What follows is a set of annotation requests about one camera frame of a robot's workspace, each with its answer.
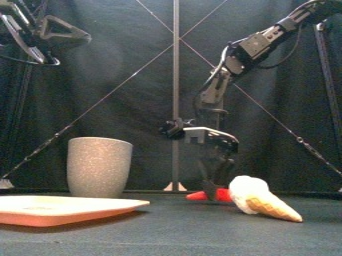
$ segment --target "speckled ceramic cup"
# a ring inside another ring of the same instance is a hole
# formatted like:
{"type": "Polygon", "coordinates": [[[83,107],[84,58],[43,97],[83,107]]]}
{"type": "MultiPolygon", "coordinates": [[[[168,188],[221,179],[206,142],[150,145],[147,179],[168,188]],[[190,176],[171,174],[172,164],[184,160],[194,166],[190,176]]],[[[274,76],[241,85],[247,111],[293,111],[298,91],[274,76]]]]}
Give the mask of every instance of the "speckled ceramic cup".
{"type": "Polygon", "coordinates": [[[68,142],[67,181],[76,197],[119,198],[126,187],[132,144],[110,138],[79,137],[68,142]]]}

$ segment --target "black curtain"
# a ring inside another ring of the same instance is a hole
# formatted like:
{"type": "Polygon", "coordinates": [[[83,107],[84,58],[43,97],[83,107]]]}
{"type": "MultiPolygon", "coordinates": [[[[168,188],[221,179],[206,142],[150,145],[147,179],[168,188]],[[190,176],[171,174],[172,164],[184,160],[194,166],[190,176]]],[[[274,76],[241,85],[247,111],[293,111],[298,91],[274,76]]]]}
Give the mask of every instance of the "black curtain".
{"type": "MultiPolygon", "coordinates": [[[[194,117],[192,98],[210,76],[212,67],[208,63],[218,64],[229,41],[269,28],[303,3],[281,0],[223,2],[180,0],[179,31],[187,42],[187,45],[180,42],[179,55],[182,118],[194,117]]],[[[127,189],[160,190],[171,182],[172,142],[158,134],[158,128],[172,119],[172,33],[167,29],[172,30],[174,26],[172,9],[171,0],[50,2],[48,14],[84,29],[92,35],[92,42],[56,52],[60,67],[35,67],[29,73],[16,141],[12,145],[1,145],[3,159],[7,159],[8,148],[13,148],[11,166],[106,95],[108,97],[12,174],[11,181],[17,187],[67,188],[67,143],[78,136],[110,137],[134,144],[127,189]]],[[[331,22],[338,28],[339,20],[331,22]]],[[[334,49],[341,49],[337,28],[330,32],[330,39],[334,49]]],[[[286,56],[295,39],[277,49],[265,65],[277,63],[286,56]]],[[[334,60],[338,93],[339,60],[334,60]]],[[[1,63],[1,69],[5,70],[8,65],[12,64],[1,63]]],[[[12,77],[20,76],[23,71],[12,73],[12,77]]],[[[11,87],[11,81],[4,82],[7,87],[1,86],[1,91],[11,87]]],[[[225,108],[230,112],[226,132],[241,142],[227,182],[237,175],[246,174],[263,178],[277,191],[337,191],[341,188],[339,175],[298,143],[298,137],[303,138],[341,168],[311,26],[305,28],[298,49],[282,66],[270,70],[254,69],[237,85],[229,87],[225,108]]],[[[11,133],[8,129],[3,131],[1,138],[11,133]]],[[[199,146],[182,141],[179,145],[179,181],[187,189],[200,189],[199,146]]]]}

